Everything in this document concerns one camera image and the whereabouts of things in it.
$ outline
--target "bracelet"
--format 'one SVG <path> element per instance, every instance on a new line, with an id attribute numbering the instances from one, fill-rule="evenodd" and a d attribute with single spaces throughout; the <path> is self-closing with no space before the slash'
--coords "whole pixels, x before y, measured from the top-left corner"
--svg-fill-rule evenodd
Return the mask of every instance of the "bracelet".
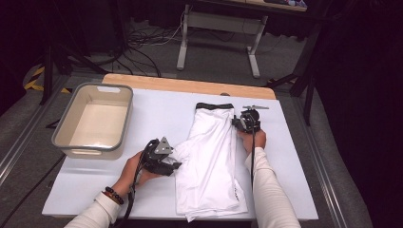
<path id="1" fill-rule="evenodd" d="M 117 194 L 111 187 L 106 187 L 104 194 L 114 200 L 116 203 L 120 205 L 124 204 L 124 200 L 121 198 L 121 196 L 119 196 L 119 194 Z"/>

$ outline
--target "white table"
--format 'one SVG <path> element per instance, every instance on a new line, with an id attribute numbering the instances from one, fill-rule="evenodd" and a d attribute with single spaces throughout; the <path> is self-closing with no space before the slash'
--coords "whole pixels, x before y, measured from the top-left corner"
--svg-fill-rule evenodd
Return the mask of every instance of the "white table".
<path id="1" fill-rule="evenodd" d="M 128 77 L 109 76 L 110 79 Z M 164 81 L 164 79 L 152 80 L 159 83 Z M 178 81 L 178 85 L 183 83 L 186 84 L 186 81 Z M 205 83 L 197 82 L 190 82 L 190 84 L 205 85 Z M 143 150 L 150 140 L 166 136 L 174 147 L 185 141 L 193 122 L 196 103 L 204 102 L 217 105 L 231 103 L 238 115 L 243 110 L 241 108 L 243 105 L 270 107 L 269 110 L 259 112 L 261 126 L 266 129 L 268 138 L 265 149 L 268 159 L 276 170 L 278 181 L 290 198 L 297 217 L 304 220 L 318 219 L 279 101 L 143 88 L 134 88 L 133 91 L 133 111 L 123 145 L 124 154 L 116 161 L 66 158 L 44 206 L 44 215 L 55 217 L 78 215 L 92 203 L 93 198 L 100 191 L 118 179 L 126 159 Z M 231 220 L 255 217 L 250 176 L 243 164 L 245 153 L 241 141 L 237 144 L 236 178 L 245 193 L 249 212 L 207 219 Z M 158 178 L 147 182 L 136 192 L 136 199 L 129 217 L 131 219 L 184 219 L 176 214 L 175 205 L 174 176 Z"/>

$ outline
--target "metal stand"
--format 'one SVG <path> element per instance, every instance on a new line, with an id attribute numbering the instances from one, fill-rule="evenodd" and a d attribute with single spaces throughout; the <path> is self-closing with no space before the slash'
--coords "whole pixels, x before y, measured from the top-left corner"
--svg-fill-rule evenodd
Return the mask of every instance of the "metal stand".
<path id="1" fill-rule="evenodd" d="M 190 11 L 189 5 L 185 5 L 182 20 L 182 42 L 178 57 L 177 69 L 184 69 L 184 60 L 186 58 L 187 51 L 187 29 L 189 27 L 216 29 L 255 35 L 255 42 L 251 47 L 247 47 L 247 53 L 249 56 L 253 77 L 259 78 L 260 73 L 255 52 L 258 48 L 266 22 L 267 16 L 263 16 L 261 20 L 243 19 L 209 13 L 192 12 Z"/>

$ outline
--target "person's right hand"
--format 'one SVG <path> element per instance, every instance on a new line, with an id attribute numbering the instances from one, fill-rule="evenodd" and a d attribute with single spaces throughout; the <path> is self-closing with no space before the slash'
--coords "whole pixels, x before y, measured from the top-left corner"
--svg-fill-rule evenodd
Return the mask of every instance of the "person's right hand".
<path id="1" fill-rule="evenodd" d="M 243 147 L 245 147 L 245 150 L 249 155 L 252 152 L 253 135 L 242 131 L 238 131 L 238 135 L 243 139 Z M 260 130 L 255 133 L 255 147 L 261 147 L 264 149 L 264 146 L 266 146 L 266 133 L 263 130 Z"/>

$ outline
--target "black strip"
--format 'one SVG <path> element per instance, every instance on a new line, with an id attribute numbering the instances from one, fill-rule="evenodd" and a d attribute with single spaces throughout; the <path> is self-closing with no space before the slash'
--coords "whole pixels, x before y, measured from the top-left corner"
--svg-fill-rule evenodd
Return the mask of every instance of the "black strip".
<path id="1" fill-rule="evenodd" d="M 231 109 L 234 108 L 232 104 L 206 104 L 206 103 L 198 103 L 196 104 L 196 109 L 205 108 L 208 110 L 214 109 Z"/>

